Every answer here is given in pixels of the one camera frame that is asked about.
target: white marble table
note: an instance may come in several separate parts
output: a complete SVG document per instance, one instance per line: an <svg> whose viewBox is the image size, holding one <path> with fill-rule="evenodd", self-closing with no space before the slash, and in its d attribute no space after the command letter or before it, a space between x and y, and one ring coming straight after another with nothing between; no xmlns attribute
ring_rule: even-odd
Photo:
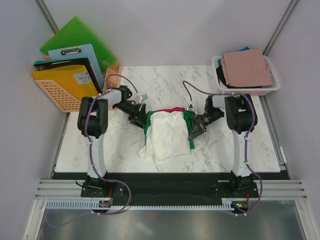
<svg viewBox="0 0 320 240"><path fill-rule="evenodd" d="M140 93L147 93L146 110L186 107L190 104L182 80L187 80L206 92L216 93L212 66L128 66L122 68ZM206 95L189 88L198 114L204 112ZM266 124L259 97L252 97L258 124L251 144L252 168L257 172L279 172L279 164ZM86 172L88 154L85 139L77 128L78 113L70 114L55 171ZM190 155L165 161L142 159L138 151L145 145L141 128L128 124L128 115L109 111L108 130L104 137L104 161L109 172L183 173L230 172L234 159L234 143L226 118L207 127L207 132L194 140Z"/></svg>

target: metal floor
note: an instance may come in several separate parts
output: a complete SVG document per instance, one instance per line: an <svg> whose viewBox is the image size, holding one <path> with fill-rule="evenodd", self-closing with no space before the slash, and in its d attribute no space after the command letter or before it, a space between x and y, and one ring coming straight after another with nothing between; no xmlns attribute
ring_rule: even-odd
<svg viewBox="0 0 320 240"><path fill-rule="evenodd" d="M58 225L87 210L46 211L47 219ZM219 211L129 210L112 216L89 214L60 228L43 224L38 236L38 240L88 239L305 240L306 237L293 201L262 201L248 216L239 217Z"/></svg>

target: blue fabric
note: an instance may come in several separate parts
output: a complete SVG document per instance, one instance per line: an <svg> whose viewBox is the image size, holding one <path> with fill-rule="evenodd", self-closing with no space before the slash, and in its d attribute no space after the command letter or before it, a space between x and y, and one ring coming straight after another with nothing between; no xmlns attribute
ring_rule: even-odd
<svg viewBox="0 0 320 240"><path fill-rule="evenodd" d="M238 50L238 52L239 52L239 51L249 50L249 49L250 49L250 48L249 48L248 46L246 46L246 47L244 47L244 48L242 48L242 49ZM219 59L219 60L218 60L218 65L219 65L219 67L221 66L221 59Z"/></svg>

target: crumpled fabric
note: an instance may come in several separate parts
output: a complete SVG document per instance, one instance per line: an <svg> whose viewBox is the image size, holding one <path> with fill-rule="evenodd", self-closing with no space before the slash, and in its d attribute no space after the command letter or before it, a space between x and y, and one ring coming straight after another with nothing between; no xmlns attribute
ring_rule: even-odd
<svg viewBox="0 0 320 240"><path fill-rule="evenodd" d="M150 121L145 146L138 152L143 159L153 157L163 161L190 154L189 133L183 112L155 112Z"/></svg>

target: orange basket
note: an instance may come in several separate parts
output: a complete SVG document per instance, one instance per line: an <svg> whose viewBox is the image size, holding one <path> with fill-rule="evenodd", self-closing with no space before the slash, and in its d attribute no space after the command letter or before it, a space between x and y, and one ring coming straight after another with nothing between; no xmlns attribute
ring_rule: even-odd
<svg viewBox="0 0 320 240"><path fill-rule="evenodd" d="M49 56L44 57L45 61L51 60ZM110 74L121 74L120 64L114 63L105 72L105 76ZM35 80L36 84L45 92L45 94L51 99L51 101L58 107L63 113L79 112L81 101L71 95L63 87L52 80ZM109 78L108 83L111 87L120 86L120 78L118 76L112 76ZM108 89L106 81L104 81L103 92Z"/></svg>

